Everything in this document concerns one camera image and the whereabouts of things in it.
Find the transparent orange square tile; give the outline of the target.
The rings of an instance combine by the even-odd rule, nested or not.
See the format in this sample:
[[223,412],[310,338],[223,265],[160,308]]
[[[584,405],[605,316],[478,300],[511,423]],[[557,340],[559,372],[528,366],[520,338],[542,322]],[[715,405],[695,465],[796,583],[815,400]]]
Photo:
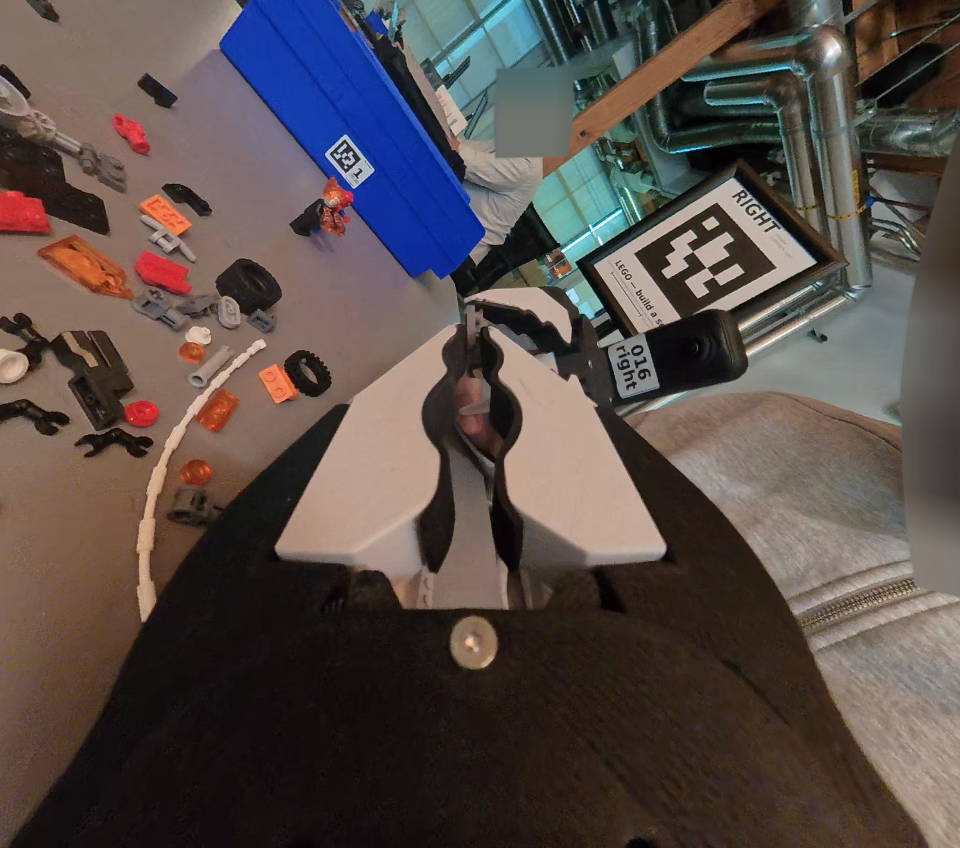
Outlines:
[[221,387],[198,410],[196,422],[211,434],[220,434],[238,406],[239,398]]

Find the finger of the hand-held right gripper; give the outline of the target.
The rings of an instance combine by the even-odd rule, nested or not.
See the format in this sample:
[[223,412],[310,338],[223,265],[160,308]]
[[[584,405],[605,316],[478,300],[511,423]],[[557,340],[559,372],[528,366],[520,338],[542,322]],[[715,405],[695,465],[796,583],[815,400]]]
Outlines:
[[582,351],[576,336],[569,342],[558,337],[552,331],[538,331],[533,334],[522,332],[518,335],[521,347],[537,362],[559,376],[580,376],[582,373]]
[[542,287],[491,288],[465,300],[482,307],[486,328],[497,329],[523,351],[519,334],[551,332],[570,342],[580,314],[563,291]]

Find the small red lego piece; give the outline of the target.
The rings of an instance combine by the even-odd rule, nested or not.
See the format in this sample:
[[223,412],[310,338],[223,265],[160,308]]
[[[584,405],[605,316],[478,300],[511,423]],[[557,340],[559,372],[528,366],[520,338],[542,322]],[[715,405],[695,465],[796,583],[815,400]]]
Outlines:
[[111,125],[116,135],[127,145],[134,154],[149,156],[152,152],[151,143],[143,126],[121,113],[114,113]]

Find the small black lego tire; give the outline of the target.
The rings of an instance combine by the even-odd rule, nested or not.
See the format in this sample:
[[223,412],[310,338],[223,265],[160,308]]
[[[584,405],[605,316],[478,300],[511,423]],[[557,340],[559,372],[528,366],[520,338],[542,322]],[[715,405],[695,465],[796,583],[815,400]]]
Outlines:
[[284,360],[283,367],[296,391],[304,396],[321,397],[332,386],[327,364],[310,350],[294,351]]

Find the grey technic lego connector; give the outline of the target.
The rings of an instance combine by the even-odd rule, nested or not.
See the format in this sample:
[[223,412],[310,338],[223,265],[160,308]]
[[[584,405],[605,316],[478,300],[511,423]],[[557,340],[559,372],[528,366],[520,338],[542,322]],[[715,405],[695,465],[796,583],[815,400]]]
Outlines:
[[176,332],[185,330],[188,324],[188,316],[178,310],[162,290],[155,287],[148,287],[135,296],[130,305],[138,314]]

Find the transparent orange lego flame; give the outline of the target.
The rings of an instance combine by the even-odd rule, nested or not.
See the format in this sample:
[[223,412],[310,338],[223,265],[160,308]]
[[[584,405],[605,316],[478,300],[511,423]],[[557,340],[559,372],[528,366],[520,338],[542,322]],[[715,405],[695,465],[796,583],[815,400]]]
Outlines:
[[135,296],[124,268],[76,234],[47,244],[36,254],[93,293],[123,300]]

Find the person's grey sweatshirt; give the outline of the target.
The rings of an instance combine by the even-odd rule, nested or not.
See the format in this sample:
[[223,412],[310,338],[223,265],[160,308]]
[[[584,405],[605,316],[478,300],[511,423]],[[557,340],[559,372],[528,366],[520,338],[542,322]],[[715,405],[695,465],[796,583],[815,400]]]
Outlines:
[[900,428],[779,393],[689,398],[629,423],[759,557],[928,844],[958,846],[958,597],[916,581]]

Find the red lego minifigure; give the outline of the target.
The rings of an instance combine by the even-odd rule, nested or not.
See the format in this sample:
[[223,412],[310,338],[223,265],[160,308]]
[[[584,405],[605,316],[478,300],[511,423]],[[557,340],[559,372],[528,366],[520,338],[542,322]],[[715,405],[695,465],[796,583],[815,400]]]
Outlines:
[[296,217],[289,227],[300,237],[308,238],[316,231],[342,238],[351,223],[347,210],[354,203],[354,194],[345,189],[335,178],[330,177],[322,194]]

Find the grey lego tube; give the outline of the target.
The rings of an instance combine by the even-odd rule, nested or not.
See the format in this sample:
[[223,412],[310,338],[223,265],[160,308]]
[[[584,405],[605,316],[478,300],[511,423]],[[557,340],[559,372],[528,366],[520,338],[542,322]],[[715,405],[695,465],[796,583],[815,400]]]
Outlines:
[[234,352],[229,346],[220,347],[187,375],[187,382],[197,389],[208,387],[212,380],[231,363],[233,356]]

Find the black lego claw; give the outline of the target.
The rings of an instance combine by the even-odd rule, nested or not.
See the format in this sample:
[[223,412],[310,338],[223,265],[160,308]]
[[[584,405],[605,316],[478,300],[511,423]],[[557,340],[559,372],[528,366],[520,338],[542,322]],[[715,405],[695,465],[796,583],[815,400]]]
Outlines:
[[25,419],[41,435],[54,436],[70,425],[70,418],[63,412],[39,407],[30,399],[18,398],[1,403],[1,422]]
[[123,449],[131,458],[145,458],[154,445],[152,438],[136,435],[120,427],[91,432],[81,436],[75,443],[76,448],[84,449],[85,458],[96,458],[113,447]]
[[41,367],[43,352],[51,347],[51,342],[37,330],[29,315],[18,312],[12,317],[2,316],[1,331],[24,342],[18,353],[26,358],[28,372]]

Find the dark grey technic connector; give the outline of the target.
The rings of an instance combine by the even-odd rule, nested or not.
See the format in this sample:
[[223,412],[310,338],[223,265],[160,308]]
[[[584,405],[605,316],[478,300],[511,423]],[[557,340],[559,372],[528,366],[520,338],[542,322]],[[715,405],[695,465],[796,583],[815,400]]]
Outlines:
[[182,485],[176,490],[165,518],[175,525],[205,529],[221,511],[222,507],[211,500],[206,486]]

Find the blue plastic bin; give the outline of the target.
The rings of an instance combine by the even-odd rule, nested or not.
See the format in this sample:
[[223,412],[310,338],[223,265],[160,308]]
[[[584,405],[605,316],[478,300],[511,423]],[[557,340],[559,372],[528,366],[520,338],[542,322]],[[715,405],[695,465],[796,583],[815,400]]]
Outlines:
[[470,197],[339,0],[248,0],[220,50],[408,275],[462,265]]

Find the wooden ceiling beam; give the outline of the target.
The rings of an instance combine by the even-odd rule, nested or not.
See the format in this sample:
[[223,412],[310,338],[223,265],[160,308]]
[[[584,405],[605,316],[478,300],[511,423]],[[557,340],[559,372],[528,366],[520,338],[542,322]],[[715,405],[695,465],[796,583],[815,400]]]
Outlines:
[[724,0],[573,118],[567,158],[605,133],[785,0]]

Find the red lego slope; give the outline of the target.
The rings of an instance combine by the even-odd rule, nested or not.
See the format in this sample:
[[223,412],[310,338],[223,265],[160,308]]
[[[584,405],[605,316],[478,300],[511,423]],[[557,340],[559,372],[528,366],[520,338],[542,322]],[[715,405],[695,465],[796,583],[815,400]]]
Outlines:
[[142,252],[134,263],[134,272],[146,285],[186,296],[193,288],[188,278],[189,269],[166,256],[154,252]]

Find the light grey lego clip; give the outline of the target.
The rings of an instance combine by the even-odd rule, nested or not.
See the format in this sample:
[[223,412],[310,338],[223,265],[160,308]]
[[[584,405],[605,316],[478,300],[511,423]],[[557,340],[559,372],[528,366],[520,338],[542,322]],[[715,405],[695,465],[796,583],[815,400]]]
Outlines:
[[197,261],[196,254],[186,244],[186,242],[184,242],[179,236],[175,235],[171,230],[168,230],[162,226],[153,230],[152,234],[149,236],[149,241],[166,255],[179,253],[191,265],[194,265]]

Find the black curved lego piece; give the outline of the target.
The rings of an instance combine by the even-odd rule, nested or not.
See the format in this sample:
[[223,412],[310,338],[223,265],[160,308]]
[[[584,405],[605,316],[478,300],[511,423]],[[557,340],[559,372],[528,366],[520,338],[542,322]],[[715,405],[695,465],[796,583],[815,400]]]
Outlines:
[[185,184],[179,182],[165,183],[162,185],[162,192],[169,201],[176,205],[188,207],[200,218],[209,218],[212,215],[210,203]]

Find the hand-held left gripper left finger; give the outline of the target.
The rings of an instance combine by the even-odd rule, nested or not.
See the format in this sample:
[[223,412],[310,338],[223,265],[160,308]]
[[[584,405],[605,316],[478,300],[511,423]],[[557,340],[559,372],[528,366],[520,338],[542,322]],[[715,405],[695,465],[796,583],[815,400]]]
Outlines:
[[356,395],[275,545],[382,573],[406,607],[481,606],[481,472],[456,431],[466,330],[447,326]]

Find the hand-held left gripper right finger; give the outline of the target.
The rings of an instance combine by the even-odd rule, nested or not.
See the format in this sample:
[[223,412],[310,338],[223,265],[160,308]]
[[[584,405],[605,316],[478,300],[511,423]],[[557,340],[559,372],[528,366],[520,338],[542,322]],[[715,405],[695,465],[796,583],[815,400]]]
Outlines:
[[491,526],[510,588],[542,607],[578,570],[662,560],[666,541],[576,375],[480,329],[494,460]]

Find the black lego wedge plate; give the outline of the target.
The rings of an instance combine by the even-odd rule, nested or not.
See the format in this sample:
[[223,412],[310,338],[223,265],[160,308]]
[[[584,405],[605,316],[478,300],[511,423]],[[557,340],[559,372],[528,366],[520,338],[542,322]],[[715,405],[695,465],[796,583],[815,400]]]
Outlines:
[[54,218],[97,235],[111,234],[103,199],[67,182],[61,155],[8,129],[1,129],[1,186],[40,200]]

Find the large black lego tire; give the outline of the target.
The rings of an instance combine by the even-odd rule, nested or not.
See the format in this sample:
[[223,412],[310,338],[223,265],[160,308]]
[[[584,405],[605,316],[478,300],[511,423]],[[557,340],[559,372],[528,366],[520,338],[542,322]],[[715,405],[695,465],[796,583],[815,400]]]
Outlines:
[[214,280],[222,297],[229,297],[242,314],[268,312],[282,299],[277,279],[258,262],[241,257],[227,266]]

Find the red lego wedge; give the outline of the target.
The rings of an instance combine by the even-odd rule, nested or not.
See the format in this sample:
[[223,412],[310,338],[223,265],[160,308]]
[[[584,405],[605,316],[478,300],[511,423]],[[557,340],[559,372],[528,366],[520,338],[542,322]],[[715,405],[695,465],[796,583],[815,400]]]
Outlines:
[[3,190],[1,233],[51,235],[52,226],[41,199],[19,191]]

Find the orange lego bracket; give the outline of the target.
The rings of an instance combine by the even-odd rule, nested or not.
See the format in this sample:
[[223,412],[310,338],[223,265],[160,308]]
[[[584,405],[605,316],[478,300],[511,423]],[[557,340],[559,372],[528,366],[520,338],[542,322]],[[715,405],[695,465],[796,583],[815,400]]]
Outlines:
[[275,405],[294,401],[301,395],[281,364],[274,363],[260,370],[258,378]]

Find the orange lego plate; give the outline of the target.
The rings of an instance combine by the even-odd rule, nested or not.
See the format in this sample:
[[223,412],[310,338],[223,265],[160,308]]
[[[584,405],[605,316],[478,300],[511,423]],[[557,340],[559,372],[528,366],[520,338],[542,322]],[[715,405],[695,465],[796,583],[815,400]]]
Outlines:
[[160,194],[150,196],[138,207],[144,216],[157,222],[176,237],[181,237],[192,227],[192,222]]

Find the grey lego assembly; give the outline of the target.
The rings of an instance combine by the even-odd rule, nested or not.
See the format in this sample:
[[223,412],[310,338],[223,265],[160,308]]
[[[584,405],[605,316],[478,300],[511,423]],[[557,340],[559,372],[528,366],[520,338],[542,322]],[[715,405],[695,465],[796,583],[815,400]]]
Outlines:
[[465,373],[476,377],[482,373],[483,349],[481,333],[487,326],[483,307],[466,299],[461,299],[462,325],[465,328]]

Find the framed tag sign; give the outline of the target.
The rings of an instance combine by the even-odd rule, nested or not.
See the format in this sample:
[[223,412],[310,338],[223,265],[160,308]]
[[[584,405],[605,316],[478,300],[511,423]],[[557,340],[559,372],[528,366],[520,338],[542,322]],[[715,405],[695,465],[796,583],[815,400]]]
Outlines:
[[744,319],[846,265],[741,159],[578,262],[625,337],[707,310]]

